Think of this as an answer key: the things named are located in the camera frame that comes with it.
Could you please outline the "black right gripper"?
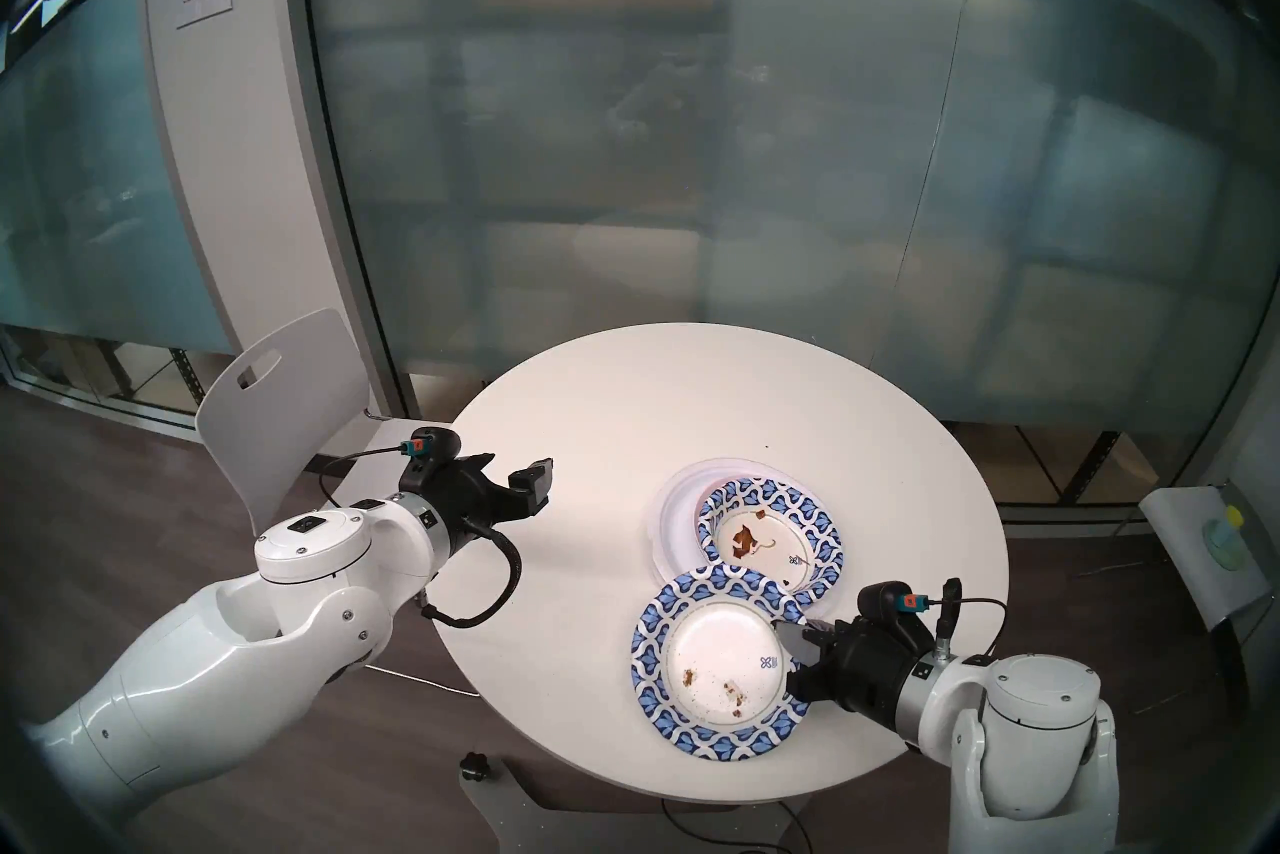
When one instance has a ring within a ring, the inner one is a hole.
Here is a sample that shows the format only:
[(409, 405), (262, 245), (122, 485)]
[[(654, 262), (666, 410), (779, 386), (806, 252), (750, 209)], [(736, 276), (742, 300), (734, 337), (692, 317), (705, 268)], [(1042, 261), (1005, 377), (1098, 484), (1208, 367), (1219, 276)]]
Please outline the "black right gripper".
[(803, 703), (835, 702), (897, 730), (902, 688), (937, 645), (919, 604), (913, 586), (892, 580), (861, 589), (858, 616), (837, 621), (833, 632), (826, 621), (773, 621), (778, 643), (800, 663), (786, 676), (787, 694)]

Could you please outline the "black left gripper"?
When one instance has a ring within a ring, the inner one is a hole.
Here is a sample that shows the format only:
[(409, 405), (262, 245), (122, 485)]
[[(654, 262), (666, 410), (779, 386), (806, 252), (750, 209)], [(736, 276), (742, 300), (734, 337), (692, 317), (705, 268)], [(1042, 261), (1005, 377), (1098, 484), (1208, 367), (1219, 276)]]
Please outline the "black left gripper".
[[(497, 528), (498, 510), (506, 508), (506, 489), (492, 483), (484, 469), (497, 456), (492, 452), (461, 455), (461, 438), (452, 429), (413, 429), (401, 444), (407, 463), (397, 483), (401, 502), (408, 502), (426, 529), (434, 548), (448, 558), (475, 540), (497, 545), (509, 562), (517, 561), (515, 544), (504, 535), (486, 535)], [(520, 510), (515, 520), (536, 516), (549, 502), (553, 458), (541, 458), (509, 472), (508, 488)]]

